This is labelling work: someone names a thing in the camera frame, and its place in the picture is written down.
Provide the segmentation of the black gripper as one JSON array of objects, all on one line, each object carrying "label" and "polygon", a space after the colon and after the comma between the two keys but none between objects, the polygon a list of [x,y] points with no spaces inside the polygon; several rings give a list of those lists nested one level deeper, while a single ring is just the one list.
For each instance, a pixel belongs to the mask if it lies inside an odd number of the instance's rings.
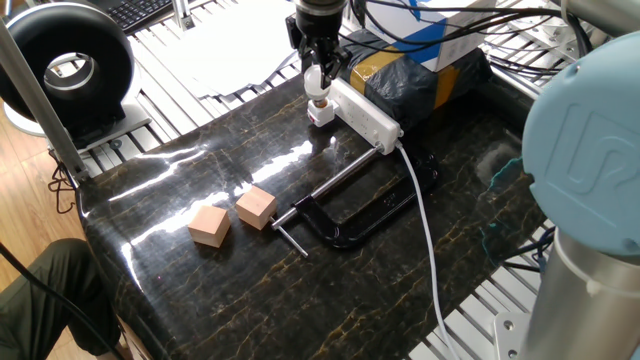
[{"label": "black gripper", "polygon": [[303,64],[312,64],[313,49],[309,43],[321,40],[318,43],[320,86],[327,90],[352,58],[352,53],[338,42],[346,4],[296,3],[295,6],[296,16],[290,15],[285,19],[291,47],[297,51]]}]

